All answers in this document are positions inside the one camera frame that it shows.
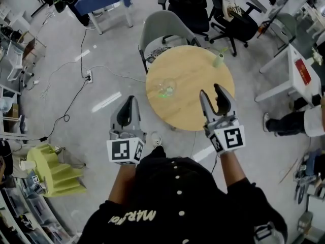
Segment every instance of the yellow object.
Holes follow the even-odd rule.
[[[84,193],[86,188],[80,185],[77,177],[83,175],[82,169],[72,168],[69,164],[61,164],[54,148],[49,144],[39,145],[29,150],[27,161],[35,161],[35,174],[40,182],[47,185],[44,197],[64,196],[74,193]]]
[[[171,48],[154,60],[148,71],[146,90],[151,107],[162,120],[179,129],[200,131],[206,121],[200,91],[207,93],[215,110],[218,109],[215,83],[234,97],[231,73],[224,63],[213,67],[215,58],[211,51],[185,45]],[[158,84],[168,78],[175,81],[176,89],[172,96],[161,97]]]

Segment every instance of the office chair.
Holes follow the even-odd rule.
[[[145,49],[149,43],[165,35],[177,35],[185,38],[188,45],[196,44],[201,47],[195,34],[186,27],[175,13],[170,11],[155,12],[146,19],[139,44],[139,53],[146,73],[148,73],[146,64],[148,59],[144,56]]]
[[[215,40],[228,37],[232,44],[234,53],[233,56],[237,55],[236,45],[234,39],[237,39],[244,43],[244,46],[247,48],[248,43],[247,41],[254,37],[258,30],[257,23],[249,16],[249,13],[253,10],[257,10],[261,13],[261,9],[257,6],[247,2],[246,4],[249,5],[247,11],[242,11],[242,16],[235,12],[230,12],[233,19],[231,22],[228,22],[224,19],[223,11],[222,11],[222,0],[212,0],[213,2],[213,9],[211,11],[209,20],[214,19],[219,23],[211,23],[211,27],[218,27],[221,30],[221,35],[216,36],[210,40],[210,43],[214,43]]]
[[[166,10],[167,0],[158,0],[158,4]],[[209,18],[207,14],[207,0],[169,0],[168,11],[174,12],[185,25],[195,34],[202,35],[205,40],[209,36],[205,33],[209,30]]]

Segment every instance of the black office chair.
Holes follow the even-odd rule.
[[[230,14],[234,17],[231,22],[228,22],[223,17],[222,12],[222,0],[212,0],[213,1],[213,9],[211,11],[209,20],[214,19],[221,25],[212,22],[211,27],[218,27],[221,30],[221,35],[216,36],[210,40],[210,43],[214,43],[215,40],[228,37],[232,44],[234,53],[233,56],[237,55],[236,45],[234,39],[237,39],[244,43],[245,47],[248,47],[247,41],[252,39],[258,30],[257,23],[249,16],[249,13],[254,9],[261,13],[261,9],[256,7],[255,5],[247,2],[246,4],[249,5],[247,11],[242,11],[242,16],[235,12],[231,12]]]
[[[163,10],[166,10],[166,1],[158,0]],[[205,34],[209,30],[206,7],[207,0],[169,0],[168,10],[174,12],[193,33],[204,36],[208,41],[209,36]]]

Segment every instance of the table leg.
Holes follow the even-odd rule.
[[[317,35],[321,34],[322,32],[324,32],[324,29],[319,29],[317,32],[315,32],[315,33],[313,34],[313,36],[312,36],[311,38],[315,39],[315,37],[316,37]]]
[[[95,27],[96,27],[98,33],[101,35],[103,32],[102,32],[100,26],[98,25],[98,23],[97,23],[95,17],[93,16],[92,13],[89,13],[88,15],[89,15],[90,20],[93,22],[93,25],[95,25]]]
[[[293,93],[296,93],[297,91],[295,90],[295,89],[293,89],[293,90],[290,90],[289,92],[288,92],[288,96],[290,96],[290,95],[292,95]]]
[[[270,98],[271,96],[274,96],[274,95],[277,95],[279,94],[280,92],[283,92],[285,91],[286,89],[289,89],[291,88],[291,83],[290,81],[286,81],[285,83],[281,84],[281,85],[278,85],[276,86],[275,88],[272,88],[270,89],[269,91],[267,92],[264,92],[263,94],[261,95],[258,95],[256,98],[255,98],[255,101],[256,102],[260,102],[262,100],[265,100],[267,98]]]
[[[127,20],[128,26],[129,26],[129,27],[133,27],[133,24],[132,24],[132,20],[131,20],[130,14],[129,14],[129,12],[128,12],[128,8],[125,6],[124,0],[122,0],[122,2],[123,2],[124,13],[125,13],[125,16],[126,16],[126,20]]]
[[[306,30],[306,32],[310,32],[316,25],[317,25],[317,20]]]
[[[274,66],[276,63],[278,63],[280,60],[282,60],[282,58],[286,56],[287,52],[288,52],[288,47],[286,49],[284,49],[282,52],[280,52],[277,56],[275,56],[268,63],[266,63],[262,68],[260,68],[259,72],[265,73],[270,67]]]

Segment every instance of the electrical cable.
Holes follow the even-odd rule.
[[[303,154],[302,159],[304,158],[304,156],[306,155],[306,153],[308,153],[308,150],[309,150],[309,148],[310,148],[310,145],[311,145],[311,137],[309,137],[309,144],[308,144],[308,147],[307,147],[307,149],[305,150],[305,152],[304,152],[304,154]],[[283,180],[287,177],[287,175],[288,175],[288,174],[290,173],[290,171],[293,169],[293,167],[295,166],[295,164],[297,163],[297,161],[298,161],[298,158],[297,158],[297,159],[294,161],[294,163],[291,165],[291,167],[289,168],[288,172],[284,175],[284,177],[281,179],[281,181],[279,182],[279,184],[282,183]]]
[[[25,90],[30,91],[30,90],[32,90],[34,87],[35,87],[35,83],[32,84],[31,88],[27,88],[27,87],[26,87]]]
[[[86,85],[86,83],[88,82],[88,80],[89,80],[89,78],[86,79],[86,80],[84,81],[84,83],[83,83],[81,89],[77,92],[77,94],[76,94],[76,95],[74,96],[74,98],[72,99],[72,101],[71,101],[69,107],[67,108],[67,110],[65,111],[64,115],[61,116],[61,117],[59,117],[59,118],[54,122],[53,129],[52,129],[51,133],[50,133],[48,136],[42,137],[42,138],[40,138],[40,139],[28,139],[28,141],[38,141],[38,140],[40,140],[41,142],[43,142],[43,141],[47,140],[47,139],[48,139],[48,138],[53,134],[54,129],[55,129],[55,125],[56,125],[56,123],[57,123],[59,120],[63,119],[65,122],[68,122],[68,121],[70,120],[70,115],[68,115],[67,112],[68,112],[69,109],[71,108],[71,106],[72,106],[73,102],[75,101],[76,97],[77,97],[78,94],[81,92],[81,90],[84,88],[84,86]]]
[[[19,148],[18,150],[12,150],[10,154],[8,154],[8,155],[6,155],[6,156],[4,156],[4,157],[7,157],[7,156],[11,155],[12,153],[14,153],[14,152],[18,152],[18,151],[20,151],[20,150],[22,149],[22,144],[19,143],[19,142],[16,141],[16,140],[15,140],[15,142],[17,142],[18,144],[20,144],[20,148]]]
[[[195,135],[194,135],[194,143],[193,143],[193,147],[192,147],[192,152],[191,155],[189,156],[190,158],[192,158],[192,154],[193,154],[193,150],[194,150],[194,146],[195,146],[195,141],[197,139],[197,132],[195,131]]]
[[[211,174],[213,174],[214,168],[215,168],[215,166],[217,165],[217,159],[218,159],[218,156],[219,156],[219,155],[216,155],[216,156],[215,156],[215,162],[214,162],[214,166],[213,166],[213,168],[212,168]]]
[[[83,41],[85,40],[86,34],[87,34],[87,29],[85,30],[85,35],[83,36],[83,39],[82,39],[82,42],[81,42],[81,45],[80,45],[80,61],[81,61],[80,71],[81,71],[81,77],[83,79],[87,79],[87,78],[90,77],[90,76],[84,77],[83,74],[82,74],[82,44],[83,44]]]
[[[119,74],[116,74],[114,72],[112,72],[107,66],[105,65],[97,65],[97,66],[94,66],[94,67],[91,67],[90,69],[88,70],[92,70],[94,68],[97,68],[97,67],[103,67],[103,68],[106,68],[110,73],[112,73],[113,75],[117,76],[117,77],[122,77],[122,78],[127,78],[127,79],[132,79],[132,80],[135,80],[135,81],[138,81],[138,82],[142,82],[142,83],[146,83],[145,81],[142,81],[140,79],[135,79],[135,78],[131,78],[131,77],[128,77],[128,76],[122,76],[122,75],[119,75]]]

